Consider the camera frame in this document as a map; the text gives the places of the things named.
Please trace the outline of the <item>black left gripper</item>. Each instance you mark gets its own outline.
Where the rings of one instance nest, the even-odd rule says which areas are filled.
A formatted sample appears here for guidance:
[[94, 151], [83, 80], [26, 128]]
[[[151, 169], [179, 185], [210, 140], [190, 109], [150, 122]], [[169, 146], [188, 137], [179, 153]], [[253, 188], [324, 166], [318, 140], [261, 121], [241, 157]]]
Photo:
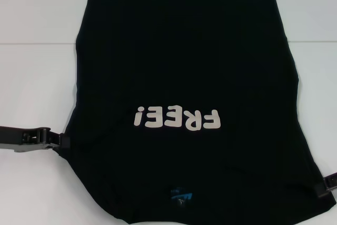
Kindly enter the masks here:
[[50, 132], [50, 128], [20, 129], [1, 126], [1, 149], [29, 152], [46, 149], [48, 143], [56, 148], [69, 148], [69, 137]]

